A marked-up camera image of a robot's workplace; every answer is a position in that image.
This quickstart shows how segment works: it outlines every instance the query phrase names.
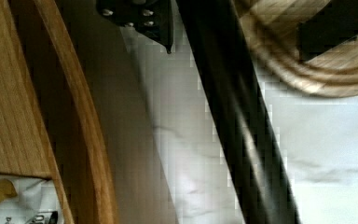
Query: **black metal pole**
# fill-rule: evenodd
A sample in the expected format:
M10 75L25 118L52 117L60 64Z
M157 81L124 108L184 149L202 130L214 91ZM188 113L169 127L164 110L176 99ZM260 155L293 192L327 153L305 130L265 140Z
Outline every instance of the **black metal pole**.
M176 1L246 223L299 223L232 3Z

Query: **black metal bracket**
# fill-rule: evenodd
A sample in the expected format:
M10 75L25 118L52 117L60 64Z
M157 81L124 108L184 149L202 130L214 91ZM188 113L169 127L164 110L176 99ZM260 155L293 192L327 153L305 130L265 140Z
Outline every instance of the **black metal bracket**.
M135 28L171 53L173 22L170 0L98 0L97 10L114 24Z
M309 21L298 25L303 61L358 36L358 0L333 0Z

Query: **white marble surface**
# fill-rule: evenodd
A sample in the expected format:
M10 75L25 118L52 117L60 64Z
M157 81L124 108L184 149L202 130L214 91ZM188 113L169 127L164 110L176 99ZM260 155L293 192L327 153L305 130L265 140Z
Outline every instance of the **white marble surface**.
M122 29L144 84L159 156L180 223L242 223L186 32L174 7L174 46ZM305 224L358 223L358 97L303 95L256 67Z

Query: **metal bolt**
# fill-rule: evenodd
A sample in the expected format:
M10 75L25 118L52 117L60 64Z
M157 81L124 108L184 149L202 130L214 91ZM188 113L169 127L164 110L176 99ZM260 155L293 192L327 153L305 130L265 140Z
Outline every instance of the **metal bolt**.
M144 23L144 26L153 26L154 25L154 22L153 21L146 21Z
M149 9L142 10L142 15L144 15L144 16L153 16L153 14L154 14L154 11L151 11Z
M133 22L127 22L127 24L124 25L125 27L133 27Z

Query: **wooden rim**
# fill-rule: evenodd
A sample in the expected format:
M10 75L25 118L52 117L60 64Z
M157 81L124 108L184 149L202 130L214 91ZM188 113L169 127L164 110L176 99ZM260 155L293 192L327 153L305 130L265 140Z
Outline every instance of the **wooden rim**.
M271 2L282 3L282 6L272 9L261 6L262 4L272 4ZM321 55L309 63L303 63L295 53L291 52L293 50L288 48L271 31L269 24L277 20L280 13L285 13L287 8L290 7L293 10L296 7L294 6L295 2L296 0L259 0L251 6L246 2L236 2L236 9L249 50L274 75L297 90L326 97L358 95L358 65L356 65L356 61L348 66L351 63L350 58L345 61L345 56L342 56L343 59L326 66L324 63L327 61ZM345 49L355 49L352 57L358 57L355 55L358 53L357 43L340 46L340 50L344 51Z

